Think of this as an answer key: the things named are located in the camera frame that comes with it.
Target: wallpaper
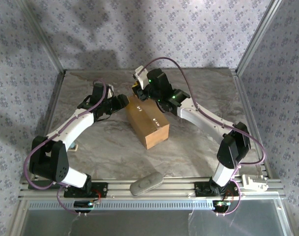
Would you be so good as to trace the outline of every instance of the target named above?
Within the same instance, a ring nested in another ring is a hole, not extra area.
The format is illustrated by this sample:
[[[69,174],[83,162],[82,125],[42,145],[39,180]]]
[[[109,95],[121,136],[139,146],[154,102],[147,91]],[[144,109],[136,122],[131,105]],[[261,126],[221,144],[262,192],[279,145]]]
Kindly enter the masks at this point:
[[[299,0],[283,0],[242,80],[299,228]]]
[[[270,0],[30,0],[65,69],[236,68]],[[156,62],[175,67],[168,61]]]
[[[16,2],[0,0],[0,235],[14,209],[32,139],[44,132],[56,78]]]

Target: floral wallpaper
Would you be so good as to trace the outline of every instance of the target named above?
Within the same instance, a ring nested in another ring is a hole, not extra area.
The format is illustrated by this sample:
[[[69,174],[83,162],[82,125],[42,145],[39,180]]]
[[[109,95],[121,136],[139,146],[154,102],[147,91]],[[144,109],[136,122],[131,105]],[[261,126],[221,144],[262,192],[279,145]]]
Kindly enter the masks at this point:
[[[14,0],[0,0],[0,235],[19,193],[23,161],[44,132],[57,71]]]
[[[299,228],[299,0],[283,0],[241,78]]]
[[[270,0],[30,0],[65,69],[236,68]],[[174,67],[167,61],[156,65]]]

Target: black mounting plate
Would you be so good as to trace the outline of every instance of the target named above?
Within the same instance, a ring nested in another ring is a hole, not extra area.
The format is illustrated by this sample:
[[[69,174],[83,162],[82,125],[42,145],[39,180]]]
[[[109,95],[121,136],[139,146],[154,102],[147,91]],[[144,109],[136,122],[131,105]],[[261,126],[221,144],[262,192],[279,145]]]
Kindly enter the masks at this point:
[[[234,182],[228,183],[226,191],[229,190],[234,197],[238,196],[238,190],[236,189],[236,184]],[[209,182],[195,182],[194,183],[195,195],[196,197],[218,197],[214,192],[210,190]]]
[[[92,182],[91,183],[91,193],[87,194],[80,188],[68,187],[67,191],[64,191],[65,198],[98,198],[98,192],[101,198],[105,198],[108,192],[108,183],[106,182]]]

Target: gray oval object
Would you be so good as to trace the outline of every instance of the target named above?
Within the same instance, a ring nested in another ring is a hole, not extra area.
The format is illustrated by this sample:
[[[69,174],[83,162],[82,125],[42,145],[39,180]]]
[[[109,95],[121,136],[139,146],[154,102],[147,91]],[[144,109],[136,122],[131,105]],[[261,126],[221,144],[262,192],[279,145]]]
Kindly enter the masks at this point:
[[[130,186],[130,192],[134,196],[146,193],[149,190],[158,187],[163,183],[163,176],[160,172],[154,172],[144,178],[137,180]]]

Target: marble floor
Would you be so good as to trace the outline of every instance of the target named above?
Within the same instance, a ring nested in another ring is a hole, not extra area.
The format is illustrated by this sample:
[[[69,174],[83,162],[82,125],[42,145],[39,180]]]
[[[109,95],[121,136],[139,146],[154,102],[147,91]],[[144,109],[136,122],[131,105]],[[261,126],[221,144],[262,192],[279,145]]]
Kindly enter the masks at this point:
[[[164,72],[174,88],[188,92],[178,70]],[[67,71],[51,131],[65,122],[92,93],[92,82],[96,79],[103,78],[112,84],[116,95],[132,95],[132,74],[131,70]],[[199,104],[226,120],[246,123],[230,70],[185,69],[185,74]],[[93,179],[140,178],[154,171],[165,177],[210,177],[217,166],[219,145],[188,121],[172,114],[166,118],[170,122],[169,139],[146,150],[127,121],[125,111],[115,113],[108,120],[93,124],[76,139],[78,150],[68,152],[70,166],[92,175]],[[252,148],[244,160],[257,161],[256,150]],[[240,172],[258,174],[260,168],[252,166]]]

